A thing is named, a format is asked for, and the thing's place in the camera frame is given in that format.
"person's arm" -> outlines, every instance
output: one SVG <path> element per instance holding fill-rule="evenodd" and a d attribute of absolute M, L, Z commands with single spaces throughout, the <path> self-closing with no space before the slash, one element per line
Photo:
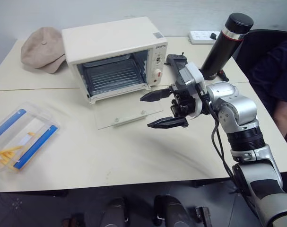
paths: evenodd
<path fill-rule="evenodd" d="M 287 102 L 281 100 L 277 102 L 273 119 L 283 137 L 285 137 L 287 134 Z"/>

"yellow object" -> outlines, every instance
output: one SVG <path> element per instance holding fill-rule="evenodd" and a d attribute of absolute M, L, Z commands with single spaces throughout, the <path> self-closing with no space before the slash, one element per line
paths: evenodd
<path fill-rule="evenodd" d="M 7 156 L 5 156 L 4 154 L 1 154 L 0 157 L 2 158 L 2 160 L 4 160 L 6 163 L 8 163 L 10 161 L 10 158 L 8 158 Z"/>
<path fill-rule="evenodd" d="M 16 146 L 16 147 L 13 147 L 13 148 L 2 150 L 2 151 L 0 151 L 0 155 L 3 154 L 3 153 L 6 153 L 6 152 L 11 152 L 11 151 L 14 151 L 14 150 L 21 149 L 22 147 L 23 146 Z"/>
<path fill-rule="evenodd" d="M 29 136 L 36 137 L 36 138 L 41 137 L 41 135 L 37 135 L 37 134 L 35 134 L 34 132 L 28 132 L 27 134 L 28 134 Z"/>
<path fill-rule="evenodd" d="M 1 159 L 0 162 L 3 164 L 3 165 L 7 165 L 8 162 L 6 162 L 5 160 Z M 10 168 L 11 170 L 13 171 L 16 171 L 18 172 L 18 169 L 16 169 L 14 166 L 12 165 L 7 165 L 8 168 Z"/>
<path fill-rule="evenodd" d="M 6 152 L 6 153 L 4 153 L 2 155 L 6 156 L 8 158 L 13 158 L 14 157 L 14 153 L 12 151 L 11 152 Z"/>

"floor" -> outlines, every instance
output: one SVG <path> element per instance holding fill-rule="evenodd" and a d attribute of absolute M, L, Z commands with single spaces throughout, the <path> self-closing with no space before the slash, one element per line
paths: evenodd
<path fill-rule="evenodd" d="M 231 193 L 234 190 L 225 180 L 200 187 L 181 181 L 73 189 L 64 197 L 0 193 L 0 227 L 60 227 L 75 213 L 84 213 L 86 227 L 98 227 L 106 204 L 119 196 L 128 198 L 131 227 L 152 227 L 153 199 L 160 194 L 176 197 L 190 215 L 194 207 L 208 206 L 213 227 L 260 227 L 241 195 Z"/>

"oven control knob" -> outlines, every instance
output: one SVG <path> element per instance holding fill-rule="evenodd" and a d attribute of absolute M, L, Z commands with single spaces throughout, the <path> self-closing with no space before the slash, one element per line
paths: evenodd
<path fill-rule="evenodd" d="M 159 65 L 163 61 L 163 55 L 162 54 L 158 54 L 155 57 L 155 61 L 156 61 L 156 65 Z"/>
<path fill-rule="evenodd" d="M 155 79 L 157 79 L 157 78 L 160 79 L 160 77 L 162 76 L 162 71 L 160 69 L 156 69 L 154 71 L 154 75 L 153 76 L 154 76 Z"/>

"clear plastic container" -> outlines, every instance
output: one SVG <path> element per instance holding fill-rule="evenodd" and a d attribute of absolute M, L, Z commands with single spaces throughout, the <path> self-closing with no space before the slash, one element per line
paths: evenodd
<path fill-rule="evenodd" d="M 19 172 L 58 130 L 49 113 L 22 104 L 0 123 L 0 171 Z"/>

